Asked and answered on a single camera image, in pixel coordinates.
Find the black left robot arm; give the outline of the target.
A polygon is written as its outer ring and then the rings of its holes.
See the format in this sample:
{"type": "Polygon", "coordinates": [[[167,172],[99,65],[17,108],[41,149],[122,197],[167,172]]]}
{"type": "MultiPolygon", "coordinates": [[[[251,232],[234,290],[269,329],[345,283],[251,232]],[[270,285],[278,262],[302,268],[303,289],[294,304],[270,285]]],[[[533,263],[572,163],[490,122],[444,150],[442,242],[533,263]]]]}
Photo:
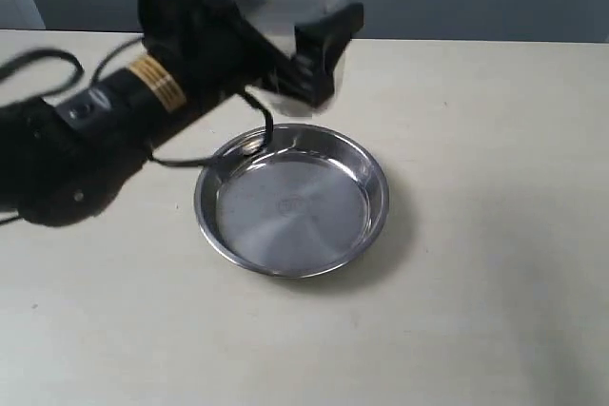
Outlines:
{"type": "Polygon", "coordinates": [[[4,63],[8,79],[44,59],[73,66],[65,83],[1,109],[1,221],[63,227],[103,212],[155,150],[231,97],[305,116],[337,91],[344,52],[363,28],[348,0],[137,0],[144,52],[88,78],[76,57],[33,48],[4,63]]]}

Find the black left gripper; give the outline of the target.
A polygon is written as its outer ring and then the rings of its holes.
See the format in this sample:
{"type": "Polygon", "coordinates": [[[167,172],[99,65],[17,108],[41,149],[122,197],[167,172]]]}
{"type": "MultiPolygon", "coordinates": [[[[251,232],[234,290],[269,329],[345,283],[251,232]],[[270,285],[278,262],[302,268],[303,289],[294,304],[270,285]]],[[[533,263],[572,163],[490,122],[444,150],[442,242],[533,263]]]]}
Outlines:
{"type": "MultiPolygon", "coordinates": [[[[243,35],[237,10],[226,0],[137,0],[146,49],[184,72],[184,86],[241,83],[258,87],[271,63],[243,35]]],[[[297,98],[319,108],[335,95],[334,72],[363,28],[362,3],[350,3],[316,22],[295,27],[297,98]]]]}

